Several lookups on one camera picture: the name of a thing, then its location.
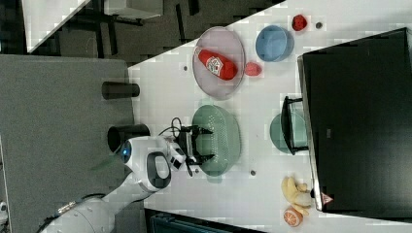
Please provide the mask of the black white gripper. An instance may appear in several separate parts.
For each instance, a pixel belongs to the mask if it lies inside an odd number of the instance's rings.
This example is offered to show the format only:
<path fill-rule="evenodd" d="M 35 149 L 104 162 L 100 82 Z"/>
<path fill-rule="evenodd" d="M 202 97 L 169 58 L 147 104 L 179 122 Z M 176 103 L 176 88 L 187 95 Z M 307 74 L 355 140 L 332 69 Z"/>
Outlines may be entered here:
<path fill-rule="evenodd" d="M 202 165 L 214 157 L 213 154 L 194 156 L 191 131 L 196 135 L 212 134 L 212 131 L 197 125 L 183 126 L 181 129 L 173 126 L 168 155 L 168 161 L 173 170 L 180 170 L 184 165 L 187 167 L 194 164 Z"/>

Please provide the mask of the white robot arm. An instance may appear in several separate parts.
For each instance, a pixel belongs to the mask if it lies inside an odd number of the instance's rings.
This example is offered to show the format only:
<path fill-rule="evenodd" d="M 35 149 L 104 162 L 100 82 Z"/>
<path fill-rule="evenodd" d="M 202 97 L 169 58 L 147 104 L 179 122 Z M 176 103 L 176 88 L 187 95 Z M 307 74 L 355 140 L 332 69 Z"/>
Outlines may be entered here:
<path fill-rule="evenodd" d="M 89 195 L 58 209 L 36 233 L 111 233 L 115 216 L 133 202 L 143 201 L 167 187 L 172 173 L 211 159 L 196 150 L 196 138 L 211 135 L 197 125 L 182 126 L 179 135 L 143 136 L 126 140 L 120 157 L 130 169 L 123 183 L 101 198 Z"/>

